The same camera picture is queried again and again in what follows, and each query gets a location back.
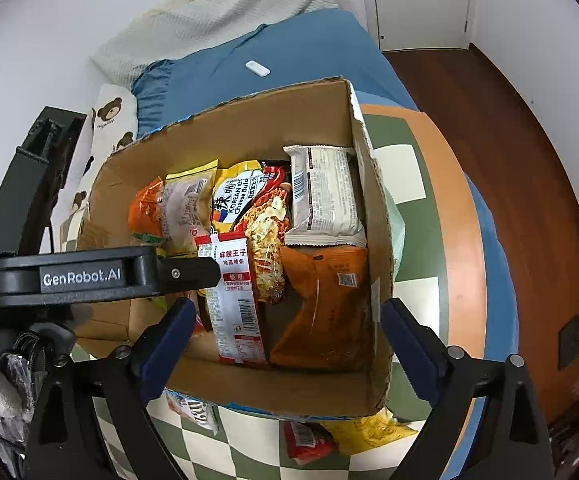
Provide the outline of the orange snack packet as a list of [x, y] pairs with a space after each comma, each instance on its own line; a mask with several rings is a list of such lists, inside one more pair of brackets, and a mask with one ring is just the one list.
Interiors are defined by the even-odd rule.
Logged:
[[371, 341], [367, 249], [343, 245], [299, 252], [285, 246], [281, 255], [301, 306], [271, 349], [271, 363], [294, 370], [361, 370]]

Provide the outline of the white remote control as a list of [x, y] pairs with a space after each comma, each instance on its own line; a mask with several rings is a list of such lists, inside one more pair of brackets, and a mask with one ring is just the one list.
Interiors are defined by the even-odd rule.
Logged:
[[271, 73], [271, 70], [269, 70], [266, 66], [263, 66], [262, 64], [254, 60], [246, 62], [245, 67], [247, 68], [247, 70], [250, 70], [252, 73], [256, 74], [260, 78], [265, 78], [269, 76]]

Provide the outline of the dark red snack packet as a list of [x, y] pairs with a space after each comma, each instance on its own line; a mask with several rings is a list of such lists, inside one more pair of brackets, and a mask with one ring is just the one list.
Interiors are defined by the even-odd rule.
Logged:
[[332, 434], [318, 424], [282, 420], [281, 428], [288, 457], [299, 466], [322, 460], [337, 451]]

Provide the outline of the grey white headboard cover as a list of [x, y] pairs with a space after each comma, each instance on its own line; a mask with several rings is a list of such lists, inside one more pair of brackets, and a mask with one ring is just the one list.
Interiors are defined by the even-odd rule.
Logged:
[[336, 9], [336, 0], [165, 0], [101, 44], [91, 60], [129, 88], [145, 67], [184, 58], [295, 15]]

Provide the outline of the white black snack bag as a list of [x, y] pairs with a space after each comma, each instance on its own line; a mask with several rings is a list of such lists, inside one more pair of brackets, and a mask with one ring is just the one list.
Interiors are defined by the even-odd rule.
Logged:
[[210, 404], [170, 389], [165, 390], [165, 398], [171, 411], [214, 436], [218, 434], [218, 422]]

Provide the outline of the white door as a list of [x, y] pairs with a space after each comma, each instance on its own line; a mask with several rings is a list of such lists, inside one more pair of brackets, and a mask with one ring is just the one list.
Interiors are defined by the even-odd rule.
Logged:
[[367, 29], [384, 52], [465, 49], [475, 0], [364, 0]]

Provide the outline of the red white snack packet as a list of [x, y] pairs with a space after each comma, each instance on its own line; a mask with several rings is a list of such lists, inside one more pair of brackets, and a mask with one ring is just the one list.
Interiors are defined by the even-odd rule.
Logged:
[[207, 234], [196, 237], [195, 244], [200, 257], [212, 258], [219, 266], [218, 284], [205, 289], [219, 360], [267, 366], [246, 236], [240, 232]]

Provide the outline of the bear print pillow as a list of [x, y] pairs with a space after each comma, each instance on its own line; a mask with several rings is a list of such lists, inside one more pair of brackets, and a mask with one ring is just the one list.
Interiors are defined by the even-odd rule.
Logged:
[[82, 219], [88, 214], [89, 194], [111, 154], [136, 140], [137, 99], [125, 87], [103, 84], [87, 114], [64, 188], [52, 214], [60, 252], [76, 249]]

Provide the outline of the white noodle packet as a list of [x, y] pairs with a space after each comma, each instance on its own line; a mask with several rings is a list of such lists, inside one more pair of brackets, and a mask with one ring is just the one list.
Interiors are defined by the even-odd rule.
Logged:
[[349, 159], [352, 148], [290, 145], [291, 229], [288, 246], [367, 245], [359, 216]]

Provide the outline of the orange chip bag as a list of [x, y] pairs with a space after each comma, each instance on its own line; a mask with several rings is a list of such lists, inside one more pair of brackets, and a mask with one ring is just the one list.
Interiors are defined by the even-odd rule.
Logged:
[[128, 229], [144, 244], [159, 245], [164, 241], [162, 226], [162, 193], [164, 182], [157, 177], [137, 192], [128, 209]]

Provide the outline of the yellow red ramen packet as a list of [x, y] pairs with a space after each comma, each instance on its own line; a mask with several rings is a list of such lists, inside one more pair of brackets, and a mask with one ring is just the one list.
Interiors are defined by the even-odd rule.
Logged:
[[245, 160], [220, 168], [212, 188], [212, 227], [247, 238], [262, 304], [284, 297], [281, 248], [291, 226], [290, 177], [288, 162]]

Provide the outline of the cardboard snack box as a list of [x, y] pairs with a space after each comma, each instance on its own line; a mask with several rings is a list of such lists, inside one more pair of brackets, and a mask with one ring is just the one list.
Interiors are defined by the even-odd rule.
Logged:
[[119, 148], [96, 173], [78, 250], [148, 247], [217, 263], [212, 320], [168, 386], [296, 417], [378, 412], [391, 349], [378, 306], [393, 284], [386, 195], [352, 86], [259, 92]]

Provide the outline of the green white checkered blanket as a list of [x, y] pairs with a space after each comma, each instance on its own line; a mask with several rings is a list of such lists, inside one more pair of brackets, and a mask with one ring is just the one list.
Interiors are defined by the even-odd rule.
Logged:
[[[488, 278], [485, 236], [490, 214], [465, 177], [447, 140], [426, 114], [393, 104], [360, 104], [390, 198], [405, 223], [405, 245], [393, 296], [416, 321], [472, 358], [493, 353], [495, 285]], [[286, 455], [281, 416], [239, 405], [220, 405], [218, 436], [192, 422], [177, 422], [166, 401], [148, 407], [169, 432], [172, 453], [193, 463], [195, 476], [208, 469], [246, 478], [248, 467], [274, 467], [282, 479], [378, 479], [402, 462], [414, 443], [406, 437], [348, 457], [298, 466]]]

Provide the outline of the beige snack packet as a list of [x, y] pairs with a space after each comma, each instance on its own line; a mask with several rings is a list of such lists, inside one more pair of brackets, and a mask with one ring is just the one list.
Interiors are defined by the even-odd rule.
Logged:
[[195, 254], [198, 251], [195, 238], [209, 233], [217, 170], [218, 160], [215, 159], [178, 174], [167, 174], [160, 205], [169, 254]]

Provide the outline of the yellow snack packet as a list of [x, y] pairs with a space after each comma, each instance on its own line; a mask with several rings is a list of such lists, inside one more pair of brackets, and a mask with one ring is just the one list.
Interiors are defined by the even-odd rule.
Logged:
[[388, 408], [371, 416], [345, 420], [322, 420], [340, 454], [350, 456], [415, 436], [417, 431], [401, 424]]

